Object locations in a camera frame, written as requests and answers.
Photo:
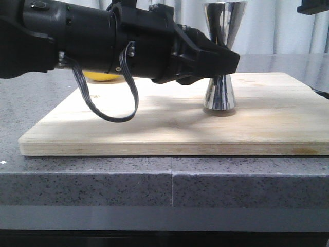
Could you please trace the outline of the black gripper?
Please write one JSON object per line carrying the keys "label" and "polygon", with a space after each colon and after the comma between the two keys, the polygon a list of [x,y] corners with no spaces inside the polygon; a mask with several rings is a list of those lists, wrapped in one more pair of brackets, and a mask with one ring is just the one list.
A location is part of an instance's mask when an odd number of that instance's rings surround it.
{"label": "black gripper", "polygon": [[130,41],[134,49],[127,57],[133,76],[155,83],[176,80],[193,84],[236,72],[240,55],[215,44],[200,30],[176,25],[174,8],[164,4],[138,9],[136,1],[112,1],[111,23],[115,25],[115,44],[110,72],[117,73],[119,55]]}
{"label": "black gripper", "polygon": [[328,11],[328,0],[302,0],[297,7],[297,12],[306,15],[313,15]]}

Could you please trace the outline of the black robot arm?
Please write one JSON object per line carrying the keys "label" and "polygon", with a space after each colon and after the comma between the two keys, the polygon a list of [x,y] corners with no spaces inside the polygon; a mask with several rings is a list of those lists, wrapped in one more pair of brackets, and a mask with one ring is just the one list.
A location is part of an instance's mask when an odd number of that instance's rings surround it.
{"label": "black robot arm", "polygon": [[143,10],[135,1],[112,1],[106,10],[60,1],[1,1],[1,78],[53,70],[60,52],[83,70],[114,74],[130,41],[131,74],[154,83],[189,85],[236,71],[237,53],[175,23],[173,14],[173,7]]}

